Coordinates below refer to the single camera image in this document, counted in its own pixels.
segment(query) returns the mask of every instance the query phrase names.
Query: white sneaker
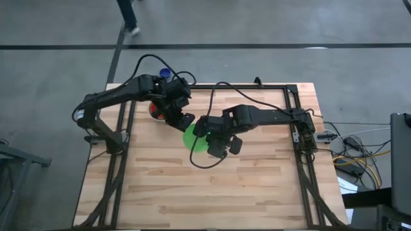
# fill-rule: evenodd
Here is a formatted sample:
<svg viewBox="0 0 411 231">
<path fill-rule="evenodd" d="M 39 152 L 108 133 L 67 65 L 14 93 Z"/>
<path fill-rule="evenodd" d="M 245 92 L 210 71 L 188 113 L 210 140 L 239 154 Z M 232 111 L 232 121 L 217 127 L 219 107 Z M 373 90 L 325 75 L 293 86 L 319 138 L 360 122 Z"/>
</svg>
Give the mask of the white sneaker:
<svg viewBox="0 0 411 231">
<path fill-rule="evenodd" d="M 138 33 L 140 33 L 140 27 L 136 27 L 134 28 L 132 31 L 130 31 L 131 36 L 136 36 L 138 35 Z"/>
</svg>

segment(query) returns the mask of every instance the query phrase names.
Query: wooden table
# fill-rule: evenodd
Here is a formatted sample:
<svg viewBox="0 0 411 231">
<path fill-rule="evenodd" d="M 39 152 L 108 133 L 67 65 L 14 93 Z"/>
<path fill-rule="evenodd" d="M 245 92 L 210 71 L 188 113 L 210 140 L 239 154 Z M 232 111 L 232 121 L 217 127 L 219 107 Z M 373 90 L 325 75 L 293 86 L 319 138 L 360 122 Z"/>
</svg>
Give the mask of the wooden table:
<svg viewBox="0 0 411 231">
<path fill-rule="evenodd" d="M 303 108 L 320 114 L 312 83 L 297 83 Z M 111 89 L 118 84 L 108 84 Z M 260 101 L 285 107 L 280 90 L 243 90 Z M 192 90 L 184 112 L 205 115 L 210 90 Z M 233 90 L 217 90 L 211 115 L 237 104 L 255 104 Z M 259 126 L 240 134 L 243 147 L 239 155 L 229 156 L 212 169 L 197 169 L 189 162 L 182 133 L 148 114 L 149 102 L 137 102 L 128 152 L 127 167 L 117 228 L 305 228 L 301 192 L 288 125 Z M 105 108 L 101 118 L 114 130 L 119 105 Z M 316 132 L 323 132 L 322 119 L 313 117 Z M 328 145 L 319 144 L 319 148 Z M 92 149 L 91 156 L 105 150 Z M 74 225 L 81 223 L 100 200 L 109 155 L 94 159 L 87 167 Z M 206 166 L 217 159 L 195 153 L 194 161 Z M 347 223 L 344 204 L 331 155 L 315 154 L 315 171 L 320 194 L 338 218 Z M 312 204 L 314 220 L 315 206 Z"/>
</svg>

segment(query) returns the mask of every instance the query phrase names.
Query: person's leg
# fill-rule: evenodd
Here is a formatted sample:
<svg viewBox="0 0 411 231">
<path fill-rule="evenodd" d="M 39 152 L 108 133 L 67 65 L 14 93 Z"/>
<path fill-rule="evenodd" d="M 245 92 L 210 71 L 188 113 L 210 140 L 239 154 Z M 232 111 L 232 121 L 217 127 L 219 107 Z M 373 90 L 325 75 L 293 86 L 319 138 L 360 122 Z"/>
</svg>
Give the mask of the person's leg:
<svg viewBox="0 0 411 231">
<path fill-rule="evenodd" d="M 121 14 L 124 18 L 125 29 L 127 31 L 133 31 L 137 28 L 137 19 L 134 15 L 134 11 L 130 0 L 117 0 L 117 4 L 120 7 Z"/>
</svg>

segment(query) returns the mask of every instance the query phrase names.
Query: green disc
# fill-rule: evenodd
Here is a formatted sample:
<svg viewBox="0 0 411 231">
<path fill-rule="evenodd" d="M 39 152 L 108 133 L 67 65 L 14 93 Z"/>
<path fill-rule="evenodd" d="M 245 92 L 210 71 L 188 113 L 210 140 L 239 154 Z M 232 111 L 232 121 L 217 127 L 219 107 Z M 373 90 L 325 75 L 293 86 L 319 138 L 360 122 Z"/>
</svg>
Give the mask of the green disc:
<svg viewBox="0 0 411 231">
<path fill-rule="evenodd" d="M 195 141 L 195 135 L 193 134 L 195 124 L 190 125 L 184 135 L 182 136 L 182 142 L 188 150 L 191 150 Z M 199 137 L 195 143 L 194 152 L 202 152 L 208 149 L 208 142 L 206 141 L 207 136 Z"/>
</svg>

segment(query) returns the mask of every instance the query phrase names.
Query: concrete floor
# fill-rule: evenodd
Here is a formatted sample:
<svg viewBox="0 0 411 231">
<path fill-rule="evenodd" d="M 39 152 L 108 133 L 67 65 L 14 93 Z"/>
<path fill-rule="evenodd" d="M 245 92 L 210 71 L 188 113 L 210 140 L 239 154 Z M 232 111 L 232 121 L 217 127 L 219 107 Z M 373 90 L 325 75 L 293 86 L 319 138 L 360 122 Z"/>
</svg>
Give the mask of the concrete floor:
<svg viewBox="0 0 411 231">
<path fill-rule="evenodd" d="M 134 8 L 142 32 L 125 44 L 411 42 L 400 0 L 145 0 Z M 0 45 L 115 44 L 120 26 L 112 0 L 0 2 Z M 86 93 L 104 88 L 113 52 L 0 51 L 0 138 L 53 159 L 49 169 L 31 169 L 12 230 L 71 226 L 89 147 L 70 115 Z M 314 82 L 327 121 L 388 123 L 393 112 L 411 113 L 411 49 L 125 50 L 114 82 L 145 53 L 199 82 Z M 140 73 L 160 68 L 145 60 Z M 338 125 L 343 134 L 385 127 Z M 377 144 L 390 134 L 359 136 Z M 390 155 L 377 166 L 390 187 Z"/>
</svg>

